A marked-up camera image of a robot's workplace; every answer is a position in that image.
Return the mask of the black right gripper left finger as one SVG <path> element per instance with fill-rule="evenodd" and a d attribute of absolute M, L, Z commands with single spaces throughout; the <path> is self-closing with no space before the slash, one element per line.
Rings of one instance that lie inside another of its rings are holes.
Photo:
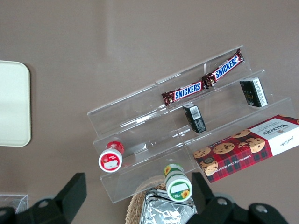
<path fill-rule="evenodd" d="M 29 209 L 33 224 L 70 224 L 87 196 L 85 173 L 76 173 L 52 199 L 43 199 Z"/>

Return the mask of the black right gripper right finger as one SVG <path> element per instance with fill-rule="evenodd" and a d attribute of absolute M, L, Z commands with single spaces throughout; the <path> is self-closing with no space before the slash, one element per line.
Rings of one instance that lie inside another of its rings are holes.
<path fill-rule="evenodd" d="M 234 204 L 223 196 L 215 196 L 203 175 L 192 173 L 192 198 L 197 214 L 191 217 L 192 224 L 230 224 Z"/>

